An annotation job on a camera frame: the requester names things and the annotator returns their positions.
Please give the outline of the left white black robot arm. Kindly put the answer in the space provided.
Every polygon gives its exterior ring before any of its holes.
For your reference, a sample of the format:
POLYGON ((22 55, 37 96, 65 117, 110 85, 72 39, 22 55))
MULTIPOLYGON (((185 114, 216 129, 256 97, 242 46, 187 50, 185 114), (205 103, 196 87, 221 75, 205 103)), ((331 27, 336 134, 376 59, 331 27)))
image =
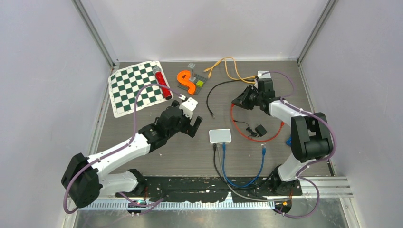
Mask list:
POLYGON ((74 155, 61 179, 66 190, 63 198, 66 212, 71 212, 67 208, 67 198, 71 198, 77 208, 84 208, 101 195, 130 192, 135 197, 142 196, 146 184, 137 171, 111 172, 161 148, 179 132, 194 137, 202 122, 198 116, 194 125, 190 124, 196 106, 196 102, 191 100, 180 105, 173 104, 128 140, 91 156, 86 157, 82 153, 74 155))

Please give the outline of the black power adapter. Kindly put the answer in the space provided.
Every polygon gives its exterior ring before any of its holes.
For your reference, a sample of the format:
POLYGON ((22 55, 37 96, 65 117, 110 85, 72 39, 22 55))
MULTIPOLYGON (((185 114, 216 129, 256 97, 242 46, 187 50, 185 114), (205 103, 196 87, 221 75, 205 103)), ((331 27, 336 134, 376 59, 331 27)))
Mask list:
POLYGON ((254 130, 251 128, 251 126, 244 122, 244 121, 234 121, 235 123, 243 123, 245 124, 247 127, 245 128, 245 131, 248 132, 249 134, 247 135, 248 139, 253 139, 253 138, 258 138, 258 137, 262 137, 264 135, 267 134, 267 130, 260 124, 257 125, 254 130))

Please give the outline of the black mounting base plate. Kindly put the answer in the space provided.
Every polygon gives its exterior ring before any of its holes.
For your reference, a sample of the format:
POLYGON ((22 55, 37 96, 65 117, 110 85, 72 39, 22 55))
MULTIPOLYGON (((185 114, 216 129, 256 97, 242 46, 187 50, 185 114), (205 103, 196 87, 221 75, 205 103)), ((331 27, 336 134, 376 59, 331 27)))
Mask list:
MULTIPOLYGON (((148 198, 155 202, 161 198, 165 202, 223 202, 227 197, 232 197, 234 202, 248 202, 233 193, 229 187, 219 178, 214 176, 146 176, 145 184, 140 184, 142 192, 126 192, 128 197, 148 198)), ((278 198, 289 196, 302 196, 300 182, 291 185, 290 188, 273 190, 266 178, 258 178, 256 183, 246 189, 236 189, 238 194, 253 198, 278 198)))

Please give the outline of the blue orange lego bricks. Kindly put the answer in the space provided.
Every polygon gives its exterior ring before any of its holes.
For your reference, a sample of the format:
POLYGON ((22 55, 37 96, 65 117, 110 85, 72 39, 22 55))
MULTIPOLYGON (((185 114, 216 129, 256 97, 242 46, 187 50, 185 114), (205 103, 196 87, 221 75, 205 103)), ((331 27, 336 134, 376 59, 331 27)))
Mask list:
POLYGON ((286 140, 286 145, 291 146, 291 136, 286 140))

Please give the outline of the grey lego tower piece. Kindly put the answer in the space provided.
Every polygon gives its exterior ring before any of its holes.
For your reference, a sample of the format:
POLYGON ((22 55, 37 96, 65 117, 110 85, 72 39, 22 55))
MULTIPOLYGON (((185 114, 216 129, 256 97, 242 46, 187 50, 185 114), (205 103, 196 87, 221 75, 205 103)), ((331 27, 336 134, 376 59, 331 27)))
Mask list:
POLYGON ((195 64, 194 63, 192 63, 192 62, 190 62, 189 64, 188 64, 188 66, 187 66, 189 69, 190 69, 190 72, 191 72, 191 76, 190 76, 190 81, 191 82, 194 82, 195 81, 195 76, 194 76, 194 68, 195 68, 195 64))

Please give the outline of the white network switch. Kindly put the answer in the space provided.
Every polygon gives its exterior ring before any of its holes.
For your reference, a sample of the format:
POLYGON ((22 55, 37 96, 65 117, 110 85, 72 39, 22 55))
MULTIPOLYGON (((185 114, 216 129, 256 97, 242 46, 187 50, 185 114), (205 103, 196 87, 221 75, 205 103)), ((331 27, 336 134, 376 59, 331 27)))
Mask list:
POLYGON ((271 78, 269 71, 260 70, 257 72, 258 79, 271 78))
POLYGON ((212 129, 209 130, 209 142, 210 144, 222 144, 231 143, 231 131, 230 129, 212 129))

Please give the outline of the orange S-shaped toy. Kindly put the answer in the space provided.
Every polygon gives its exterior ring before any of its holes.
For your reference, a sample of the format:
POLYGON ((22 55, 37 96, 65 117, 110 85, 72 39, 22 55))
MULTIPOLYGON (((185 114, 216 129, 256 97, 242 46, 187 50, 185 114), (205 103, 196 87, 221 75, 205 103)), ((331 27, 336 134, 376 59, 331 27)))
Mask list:
POLYGON ((177 74, 177 81, 182 85, 187 87, 187 92, 190 95, 194 95, 196 91, 196 85, 190 81, 190 78, 192 76, 191 71, 189 70, 183 70, 177 74))

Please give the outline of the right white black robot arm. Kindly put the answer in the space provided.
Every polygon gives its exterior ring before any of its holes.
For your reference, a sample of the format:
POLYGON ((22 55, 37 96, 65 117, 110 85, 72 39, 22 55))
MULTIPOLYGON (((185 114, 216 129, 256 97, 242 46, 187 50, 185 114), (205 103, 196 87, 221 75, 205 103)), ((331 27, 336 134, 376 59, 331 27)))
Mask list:
POLYGON ((246 110, 259 107, 269 116, 280 119, 291 129, 291 155, 270 175, 269 186, 278 195, 285 194, 309 165, 322 161, 335 151, 334 133, 323 113, 312 113, 291 105, 275 95, 270 78, 257 79, 248 86, 232 106, 246 110))

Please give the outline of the red toy microphone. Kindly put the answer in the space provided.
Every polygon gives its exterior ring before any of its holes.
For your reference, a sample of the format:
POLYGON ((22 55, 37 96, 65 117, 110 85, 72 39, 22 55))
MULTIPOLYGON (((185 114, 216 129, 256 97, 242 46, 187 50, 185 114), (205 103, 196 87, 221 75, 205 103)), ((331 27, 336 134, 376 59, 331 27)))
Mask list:
POLYGON ((164 97, 166 100, 172 99, 171 92, 170 92, 169 89, 167 89, 167 88, 168 88, 168 85, 167 85, 167 83, 166 83, 166 81, 165 81, 165 78, 164 78, 164 76, 163 76, 163 74, 162 74, 161 69, 160 69, 158 66, 153 67, 153 74, 154 74, 155 78, 157 79, 157 82, 158 82, 160 85, 163 85, 163 87, 161 88, 161 89, 162 89, 162 92, 163 92, 163 97, 164 97))

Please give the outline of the yellow-green lego brick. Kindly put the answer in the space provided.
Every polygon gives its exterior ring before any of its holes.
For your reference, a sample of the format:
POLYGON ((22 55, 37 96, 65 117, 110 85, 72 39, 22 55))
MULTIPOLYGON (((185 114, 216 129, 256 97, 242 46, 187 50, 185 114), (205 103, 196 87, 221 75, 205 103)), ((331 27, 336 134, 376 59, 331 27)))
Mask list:
POLYGON ((201 80, 198 80, 197 83, 196 83, 196 86, 197 86, 198 88, 202 88, 203 85, 204 85, 204 82, 201 81, 201 80))

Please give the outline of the green white chessboard mat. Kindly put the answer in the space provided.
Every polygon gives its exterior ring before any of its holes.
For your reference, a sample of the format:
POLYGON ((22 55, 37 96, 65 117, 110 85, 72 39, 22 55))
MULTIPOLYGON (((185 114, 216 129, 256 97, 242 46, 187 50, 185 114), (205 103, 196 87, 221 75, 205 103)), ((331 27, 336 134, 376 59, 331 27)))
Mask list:
MULTIPOLYGON (((162 68, 159 61, 146 61, 115 71, 108 78, 108 91, 115 118, 133 113, 138 91, 149 84, 157 84, 153 68, 162 68)), ((137 111, 165 102, 163 89, 151 86, 141 92, 136 103, 137 111)))

